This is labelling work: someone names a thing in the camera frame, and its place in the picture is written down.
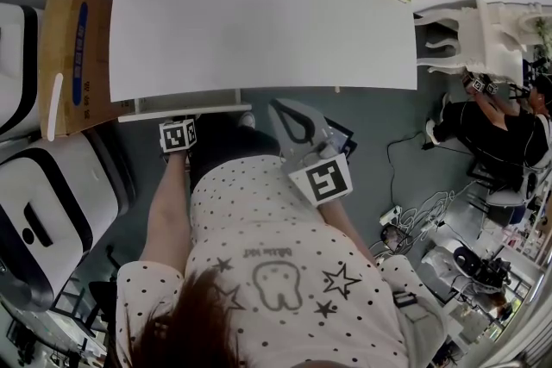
white polka dot shirt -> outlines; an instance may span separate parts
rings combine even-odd
[[[406,368],[392,290],[431,296],[408,260],[370,264],[354,243],[324,224],[280,171],[280,159],[230,161],[207,173],[191,196],[194,248],[186,273],[215,269],[239,348],[255,367],[331,360]],[[149,313],[171,311],[184,275],[134,262],[117,279],[119,358]],[[129,334],[126,317],[129,318]]]

star graphic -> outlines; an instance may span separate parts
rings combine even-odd
[[[239,289],[239,284],[230,291],[224,291],[218,285],[215,285],[216,294],[219,299],[224,298],[226,309],[241,309],[245,311],[245,308],[236,301]]]
[[[328,286],[324,289],[324,293],[329,291],[339,290],[342,296],[347,301],[347,296],[350,293],[348,290],[349,285],[356,284],[362,279],[347,278],[347,264],[343,264],[342,268],[337,273],[330,273],[328,271],[322,271],[327,278],[325,282],[328,282]]]
[[[315,313],[321,313],[324,316],[324,319],[328,319],[328,315],[330,313],[337,313],[333,309],[331,309],[331,301],[328,301],[324,305],[322,305],[319,301],[317,301],[318,304],[318,310],[315,311]]]
[[[232,270],[234,268],[232,265],[230,265],[230,261],[232,260],[232,258],[226,259],[224,261],[220,258],[216,258],[216,260],[218,261],[218,264],[214,264],[213,268],[216,268],[221,273],[223,273],[225,270]]]

cardboard box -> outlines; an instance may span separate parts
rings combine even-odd
[[[110,101],[111,4],[47,0],[39,55],[42,137],[74,134],[132,111],[129,102]]]

tooth graphic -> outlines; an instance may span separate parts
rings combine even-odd
[[[299,293],[299,269],[287,261],[270,261],[253,270],[253,282],[260,301],[272,311],[300,309],[303,299]]]

shelf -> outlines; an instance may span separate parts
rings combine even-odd
[[[248,110],[251,105],[241,102],[239,90],[212,90],[136,99],[135,113],[120,116],[119,122]]]

